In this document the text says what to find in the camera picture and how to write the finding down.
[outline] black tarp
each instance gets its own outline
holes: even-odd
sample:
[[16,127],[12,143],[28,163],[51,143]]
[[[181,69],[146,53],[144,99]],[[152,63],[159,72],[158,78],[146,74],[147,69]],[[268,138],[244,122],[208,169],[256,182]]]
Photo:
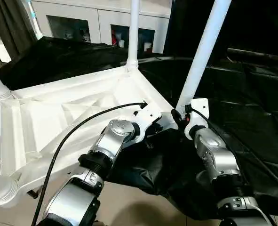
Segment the black tarp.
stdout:
[[[126,58],[125,50],[106,45],[43,38],[1,68],[0,78],[15,90],[116,67]],[[154,58],[139,69],[175,106],[190,65],[190,59]],[[261,208],[278,215],[278,184],[251,154],[278,177],[278,69],[216,63],[205,70],[196,97],[209,99],[210,120],[224,131]],[[215,218],[203,170],[193,143],[168,130],[123,150],[109,180],[163,195],[191,218]]]

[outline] floor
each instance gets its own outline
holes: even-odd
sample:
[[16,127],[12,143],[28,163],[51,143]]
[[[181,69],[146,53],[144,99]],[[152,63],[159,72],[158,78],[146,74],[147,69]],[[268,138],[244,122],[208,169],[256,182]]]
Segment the floor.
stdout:
[[[51,182],[44,205],[65,181],[66,177]],[[137,188],[106,183],[99,197],[101,207],[97,219],[109,226],[218,226],[219,221],[194,221],[185,217],[162,196],[149,195]],[[29,226],[37,199],[25,196],[10,209],[0,207],[0,226]]]

